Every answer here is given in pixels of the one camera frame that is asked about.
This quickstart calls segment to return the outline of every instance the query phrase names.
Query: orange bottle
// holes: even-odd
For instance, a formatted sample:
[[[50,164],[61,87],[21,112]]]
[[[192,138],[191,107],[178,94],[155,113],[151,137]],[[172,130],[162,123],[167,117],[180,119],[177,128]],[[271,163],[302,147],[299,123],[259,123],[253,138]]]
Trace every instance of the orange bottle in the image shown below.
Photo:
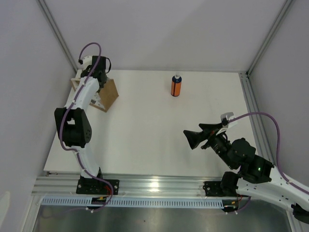
[[[172,78],[172,88],[171,88],[171,95],[174,97],[178,97],[180,94],[180,89],[182,86],[182,77],[179,74],[176,74]]]

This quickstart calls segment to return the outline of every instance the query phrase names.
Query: white table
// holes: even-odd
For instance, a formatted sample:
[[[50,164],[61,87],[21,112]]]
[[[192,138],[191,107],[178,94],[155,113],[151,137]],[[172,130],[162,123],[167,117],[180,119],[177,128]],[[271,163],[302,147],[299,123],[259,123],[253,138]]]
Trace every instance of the white table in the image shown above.
[[[92,106],[86,112],[93,132],[90,144],[103,173],[219,177],[229,170],[211,148],[191,150],[183,130],[201,131],[199,123],[220,123],[225,112],[247,113],[239,75],[181,72],[181,94],[173,97],[174,74],[108,74],[115,80],[118,99],[107,113]],[[244,137],[256,147],[248,117],[227,135],[231,141]],[[62,150],[57,135],[44,170],[79,172],[73,153]]]

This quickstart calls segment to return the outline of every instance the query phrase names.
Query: black mounting plate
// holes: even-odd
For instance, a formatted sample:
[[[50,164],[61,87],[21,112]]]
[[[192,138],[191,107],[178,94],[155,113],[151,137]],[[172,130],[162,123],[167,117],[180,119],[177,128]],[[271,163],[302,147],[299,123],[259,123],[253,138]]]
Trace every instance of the black mounting plate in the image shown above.
[[[118,195],[119,180],[105,180],[112,185],[113,194]],[[81,177],[77,184],[76,193],[85,195],[109,195],[110,193],[105,187],[109,187],[109,185],[95,179]]]
[[[205,190],[206,197],[225,197],[220,187],[221,181],[205,181],[203,189]]]

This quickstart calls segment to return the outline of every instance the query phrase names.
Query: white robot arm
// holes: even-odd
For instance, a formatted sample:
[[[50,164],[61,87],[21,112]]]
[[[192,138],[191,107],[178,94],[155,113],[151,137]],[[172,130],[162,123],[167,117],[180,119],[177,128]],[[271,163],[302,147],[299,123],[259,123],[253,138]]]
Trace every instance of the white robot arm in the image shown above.
[[[252,114],[271,117],[263,112],[244,116]],[[206,196],[253,196],[292,211],[296,219],[309,224],[309,188],[286,176],[270,161],[256,155],[256,149],[244,138],[233,143],[227,139],[226,130],[244,116],[234,118],[233,113],[226,113],[221,116],[222,122],[219,124],[200,124],[202,132],[183,131],[192,149],[207,140],[202,149],[211,147],[230,169],[239,169],[237,173],[225,172],[219,183],[206,181],[203,187]]]
[[[92,178],[91,176],[97,176],[99,174],[99,166],[95,161],[89,145],[92,130],[85,111],[93,96],[104,87],[107,80],[105,74],[105,57],[94,57],[94,59],[92,59],[92,57],[93,56],[87,56],[83,59],[83,67],[85,70],[82,73],[79,86],[72,99],[68,100],[64,108],[57,108],[55,110],[59,138],[60,140],[62,139],[61,142],[64,142],[66,146],[70,147],[67,150],[73,151],[76,158],[79,157],[84,167],[81,167],[81,176],[84,178]],[[92,64],[96,62],[98,58],[99,65],[94,69],[91,76],[87,76],[87,72],[90,71]]]

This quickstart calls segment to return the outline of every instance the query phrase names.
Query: cardboard box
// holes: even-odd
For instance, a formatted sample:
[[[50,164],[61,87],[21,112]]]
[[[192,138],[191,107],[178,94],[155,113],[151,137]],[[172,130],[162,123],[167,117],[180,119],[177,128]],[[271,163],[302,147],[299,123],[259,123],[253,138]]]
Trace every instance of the cardboard box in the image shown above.
[[[74,91],[76,91],[80,80],[80,78],[71,79],[71,84]],[[119,95],[114,80],[108,78],[107,82],[104,84],[104,88],[102,88],[99,93],[96,93],[96,95],[93,96],[90,105],[96,107],[99,110],[107,112],[114,101],[118,98],[118,96]]]

